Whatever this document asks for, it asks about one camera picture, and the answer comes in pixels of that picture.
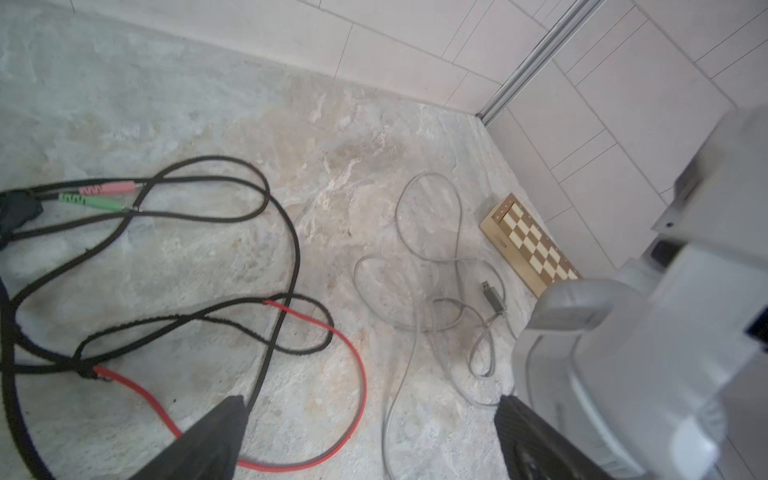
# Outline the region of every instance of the black cable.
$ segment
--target black cable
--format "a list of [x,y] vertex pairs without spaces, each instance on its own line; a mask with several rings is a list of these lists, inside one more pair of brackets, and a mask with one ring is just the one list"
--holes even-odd
[[[196,164],[204,161],[226,161],[226,162],[239,164],[245,168],[248,168],[252,172],[254,172],[262,180],[264,186],[260,187],[259,185],[254,184],[248,180],[244,180],[237,177],[228,177],[224,175],[197,175],[197,176],[186,176],[186,177],[167,177],[168,174],[182,167],[186,167],[188,165]],[[176,214],[173,212],[163,212],[163,211],[125,211],[125,212],[93,215],[90,217],[84,217],[78,220],[59,223],[59,224],[51,225],[48,227],[41,227],[34,230],[16,232],[11,235],[10,241],[12,242],[12,241],[19,241],[19,240],[24,240],[28,238],[40,237],[42,235],[49,235],[52,233],[58,233],[66,230],[71,230],[77,227],[88,225],[90,223],[97,223],[97,222],[112,220],[116,218],[123,219],[120,222],[120,224],[118,224],[118,226],[115,228],[115,230],[109,236],[107,236],[107,238],[99,242],[96,246],[86,251],[85,253],[78,255],[77,257],[69,260],[68,262],[60,265],[59,267],[51,270],[45,275],[40,276],[38,279],[34,280],[30,284],[28,284],[26,287],[22,288],[12,299],[8,297],[8,292],[5,289],[5,285],[2,283],[2,279],[0,279],[0,287],[1,287],[0,288],[0,306],[2,307],[2,310],[0,310],[2,311],[2,317],[0,317],[0,344],[2,344],[2,364],[0,364],[0,366],[2,367],[2,395],[3,395],[3,402],[5,407],[5,417],[8,421],[9,430],[11,432],[12,438],[14,440],[14,443],[16,444],[16,448],[20,456],[22,457],[25,464],[27,465],[27,468],[29,469],[30,473],[32,473],[32,475],[38,480],[42,480],[42,479],[49,480],[53,478],[53,476],[51,475],[51,473],[45,466],[44,462],[40,458],[40,455],[35,449],[34,443],[32,442],[29,432],[27,430],[24,417],[21,411],[21,406],[19,405],[19,401],[18,401],[18,392],[16,390],[15,376],[17,374],[45,374],[45,373],[75,371],[75,372],[78,372],[83,377],[96,378],[96,375],[93,373],[93,370],[92,370],[93,366],[95,366],[96,364],[118,358],[119,356],[125,355],[126,353],[129,353],[129,352],[133,352],[136,349],[139,349],[142,346],[147,345],[148,343],[162,337],[163,335],[166,335],[167,333],[175,330],[176,328],[182,325],[189,323],[192,320],[200,320],[200,321],[205,321],[210,323],[232,326],[234,328],[237,328],[241,332],[247,334],[251,338],[254,338],[257,341],[266,344],[266,347],[267,347],[266,353],[262,361],[259,375],[257,377],[256,382],[253,385],[253,390],[250,394],[250,397],[247,403],[247,411],[250,413],[253,410],[253,407],[256,404],[256,400],[258,399],[258,396],[263,387],[264,379],[266,378],[266,372],[269,369],[270,360],[272,359],[272,355],[274,354],[275,350],[282,353],[287,353],[290,355],[309,355],[311,353],[319,352],[320,350],[325,349],[330,344],[331,339],[333,338],[333,334],[331,332],[328,332],[325,336],[325,339],[319,345],[312,346],[306,349],[289,349],[286,347],[279,346],[277,344],[277,339],[280,334],[280,329],[283,325],[283,321],[285,320],[285,316],[286,316],[286,312],[284,310],[280,311],[269,340],[263,338],[258,333],[254,332],[251,329],[248,329],[245,326],[240,325],[237,322],[234,322],[229,319],[222,319],[222,318],[209,315],[211,313],[214,313],[228,306],[239,305],[242,303],[263,303],[265,300],[272,300],[272,301],[283,300],[283,304],[285,306],[289,306],[291,300],[297,299],[297,300],[304,300],[304,301],[310,302],[313,305],[317,306],[326,316],[328,324],[333,326],[333,319],[331,318],[330,312],[322,303],[308,296],[294,293],[294,290],[296,288],[296,281],[298,280],[298,276],[299,276],[299,267],[300,267],[299,237],[296,235],[296,229],[294,228],[293,223],[288,217],[287,212],[283,209],[280,203],[277,202],[277,200],[270,194],[270,187],[264,175],[261,173],[261,171],[259,171],[257,168],[255,168],[253,165],[249,164],[246,161],[243,161],[238,158],[233,158],[233,157],[210,155],[210,156],[190,158],[185,161],[177,162],[175,164],[172,164],[169,167],[164,168],[163,170],[158,172],[155,176],[148,177],[148,178],[95,178],[95,179],[85,179],[85,180],[72,180],[72,181],[57,182],[55,184],[39,185],[36,187],[30,187],[24,190],[32,193],[39,200],[53,200],[58,196],[59,190],[71,191],[71,189],[77,188],[77,187],[103,184],[111,181],[125,181],[125,180],[132,180],[136,183],[144,184],[143,188],[141,189],[141,192],[138,194],[138,196],[136,197],[136,200],[133,203],[133,206],[136,208],[139,208],[139,206],[144,201],[146,196],[150,193],[152,188],[155,187],[157,184],[184,184],[184,183],[194,183],[194,182],[203,182],[203,181],[226,181],[226,182],[232,182],[235,184],[244,185],[246,187],[252,188],[258,191],[259,193],[261,193],[263,195],[263,201],[262,201],[262,204],[257,209],[253,210],[248,214],[241,215],[238,217],[204,217],[204,216],[198,216],[198,215]],[[32,295],[33,293],[38,291],[40,288],[42,288],[46,283],[51,282],[52,280],[56,279],[60,275],[68,272],[69,270],[75,268],[78,265],[83,264],[85,261],[95,257],[100,252],[107,249],[120,235],[122,235],[122,233],[126,230],[128,224],[131,222],[131,220],[133,220],[134,217],[166,217],[166,218],[176,218],[179,220],[190,220],[190,221],[199,221],[199,222],[207,222],[207,223],[237,223],[237,222],[242,222],[242,221],[246,221],[246,220],[250,220],[255,217],[258,217],[259,215],[262,214],[262,212],[264,212],[264,210],[266,209],[269,203],[272,203],[272,205],[275,206],[280,216],[286,222],[286,225],[288,226],[288,230],[291,234],[291,240],[293,241],[293,252],[294,252],[293,272],[291,274],[291,279],[290,279],[288,289],[285,293],[277,293],[275,295],[268,296],[268,297],[258,297],[258,296],[242,297],[239,299],[219,302],[212,306],[203,308],[193,313],[158,316],[154,318],[140,319],[134,322],[123,323],[121,325],[112,326],[88,336],[85,340],[83,340],[80,343],[80,345],[75,350],[72,356],[67,356],[62,353],[51,351],[49,349],[46,349],[34,343],[22,332],[21,328],[15,321],[18,308],[21,306],[24,300],[26,300],[27,298],[30,297],[30,295]],[[153,331],[152,333],[147,334],[146,336],[141,337],[140,339],[137,339],[133,342],[130,342],[116,349],[107,351],[105,353],[100,353],[94,356],[90,356],[88,358],[82,357],[82,353],[86,345],[98,338],[101,338],[107,335],[112,335],[121,331],[125,331],[127,329],[134,328],[136,326],[143,326],[150,323],[160,323],[160,322],[170,322],[170,323],[168,323],[165,326],[162,326],[161,328]],[[14,345],[18,345],[21,348],[30,352],[31,354],[41,359],[47,360],[50,363],[44,364],[44,365],[16,364]]]

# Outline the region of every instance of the pink audio plug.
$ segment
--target pink audio plug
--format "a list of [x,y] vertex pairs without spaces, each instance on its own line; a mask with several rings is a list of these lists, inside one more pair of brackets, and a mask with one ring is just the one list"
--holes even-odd
[[88,185],[87,187],[80,187],[78,192],[84,197],[91,195],[122,195],[132,194],[136,191],[136,182],[131,180],[120,182],[108,182],[101,185]]

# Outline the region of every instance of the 3.5mm audio jack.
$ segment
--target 3.5mm audio jack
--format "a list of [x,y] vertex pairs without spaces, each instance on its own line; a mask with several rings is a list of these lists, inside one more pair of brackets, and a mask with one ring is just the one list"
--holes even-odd
[[99,210],[109,210],[112,212],[125,212],[126,210],[140,212],[137,207],[126,207],[119,200],[106,197],[84,197],[78,194],[59,194],[58,201],[65,204],[85,205],[86,207],[98,208]]
[[88,185],[78,188],[78,193],[84,197],[94,195],[122,195],[136,192],[137,184],[132,180],[107,182],[106,184]]

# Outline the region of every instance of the usb connector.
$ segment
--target usb connector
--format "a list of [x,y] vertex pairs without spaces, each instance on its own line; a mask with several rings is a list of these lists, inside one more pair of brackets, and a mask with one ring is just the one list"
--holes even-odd
[[493,311],[496,313],[503,313],[507,311],[507,306],[504,304],[502,296],[498,294],[496,289],[488,282],[482,283],[482,292],[485,298],[488,299],[488,303],[491,304]]

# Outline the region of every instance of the chessboard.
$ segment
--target chessboard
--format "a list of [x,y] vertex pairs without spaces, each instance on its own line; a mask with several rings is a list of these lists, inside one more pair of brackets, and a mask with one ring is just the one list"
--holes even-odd
[[496,205],[480,228],[536,297],[555,282],[581,278],[512,194]]

